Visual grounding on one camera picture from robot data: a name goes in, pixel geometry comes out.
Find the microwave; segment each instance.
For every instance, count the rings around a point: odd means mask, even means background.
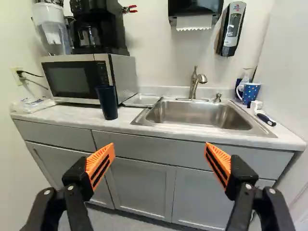
[[[95,88],[115,86],[121,104],[138,92],[135,58],[117,54],[46,56],[41,64],[56,102],[100,104]]]

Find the microwave window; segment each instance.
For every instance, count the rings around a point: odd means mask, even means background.
[[[83,68],[50,68],[52,87],[57,92],[89,93],[87,76]]]
[[[235,37],[237,35],[237,31],[239,29],[241,20],[241,14],[240,13],[233,13],[230,17],[230,24],[228,26],[228,37]]]

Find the stainless steel sink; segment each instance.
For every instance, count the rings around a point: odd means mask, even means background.
[[[134,125],[276,137],[232,101],[211,103],[162,98],[143,110]]]

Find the gray carpet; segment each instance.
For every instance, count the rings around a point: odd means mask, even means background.
[[[197,229],[173,225],[150,218],[130,215],[120,211],[88,207],[94,231],[198,231]],[[66,212],[62,215],[59,231],[70,231]]]

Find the cabinet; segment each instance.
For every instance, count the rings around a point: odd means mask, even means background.
[[[259,187],[273,180],[259,180]],[[233,202],[224,193],[216,176],[209,171],[176,168],[172,222],[208,231],[226,228]]]
[[[61,180],[62,175],[80,157],[90,155],[85,152],[72,151],[31,142],[26,142],[26,145],[48,182],[56,189],[63,187]],[[97,187],[91,202],[107,208],[114,208],[106,179],[103,179]]]
[[[45,143],[58,147],[95,152],[95,144],[88,129],[70,128],[50,124],[14,120],[25,141]]]
[[[98,148],[115,144],[118,157],[179,167],[211,170],[204,157],[205,142],[179,141],[104,131],[92,131]],[[239,155],[261,178],[277,179],[293,152],[216,144],[229,155]]]
[[[175,167],[116,157],[108,180],[115,208],[171,221]]]

